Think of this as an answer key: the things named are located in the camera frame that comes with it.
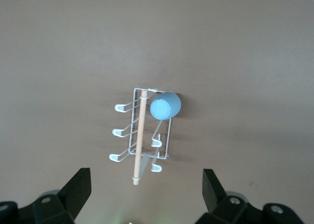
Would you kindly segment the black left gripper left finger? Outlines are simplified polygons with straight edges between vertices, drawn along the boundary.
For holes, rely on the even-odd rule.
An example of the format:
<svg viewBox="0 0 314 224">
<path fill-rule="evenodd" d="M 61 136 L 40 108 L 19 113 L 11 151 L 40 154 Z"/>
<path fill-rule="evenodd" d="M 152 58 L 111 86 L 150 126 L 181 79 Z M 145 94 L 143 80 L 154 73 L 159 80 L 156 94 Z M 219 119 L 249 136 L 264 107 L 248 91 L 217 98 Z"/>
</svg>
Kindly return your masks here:
<svg viewBox="0 0 314 224">
<path fill-rule="evenodd" d="M 14 201 L 0 202 L 0 224 L 75 224 L 91 191 L 91 170 L 80 168 L 56 194 L 41 196 L 23 208 Z"/>
</svg>

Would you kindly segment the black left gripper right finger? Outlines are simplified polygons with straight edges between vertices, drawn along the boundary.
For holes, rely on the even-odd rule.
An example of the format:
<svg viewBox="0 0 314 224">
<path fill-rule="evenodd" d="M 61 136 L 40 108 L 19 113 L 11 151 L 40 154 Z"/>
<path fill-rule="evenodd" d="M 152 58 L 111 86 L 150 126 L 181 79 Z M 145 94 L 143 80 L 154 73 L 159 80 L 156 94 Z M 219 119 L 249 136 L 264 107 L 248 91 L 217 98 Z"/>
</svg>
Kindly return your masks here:
<svg viewBox="0 0 314 224">
<path fill-rule="evenodd" d="M 203 169 L 202 195 L 208 211 L 195 224 L 305 224 L 283 204 L 267 203 L 260 210 L 227 194 L 212 169 Z"/>
</svg>

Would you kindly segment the blue plastic cup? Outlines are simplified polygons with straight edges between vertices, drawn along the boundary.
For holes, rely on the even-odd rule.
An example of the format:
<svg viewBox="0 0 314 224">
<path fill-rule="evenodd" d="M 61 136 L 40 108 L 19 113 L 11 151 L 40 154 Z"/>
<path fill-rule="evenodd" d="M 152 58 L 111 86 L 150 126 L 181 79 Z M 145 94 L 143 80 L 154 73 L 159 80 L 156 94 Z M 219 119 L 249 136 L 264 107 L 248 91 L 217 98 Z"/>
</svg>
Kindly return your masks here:
<svg viewBox="0 0 314 224">
<path fill-rule="evenodd" d="M 157 120 L 169 120 L 181 110 L 181 100 L 174 92 L 159 94 L 150 105 L 150 113 Z"/>
</svg>

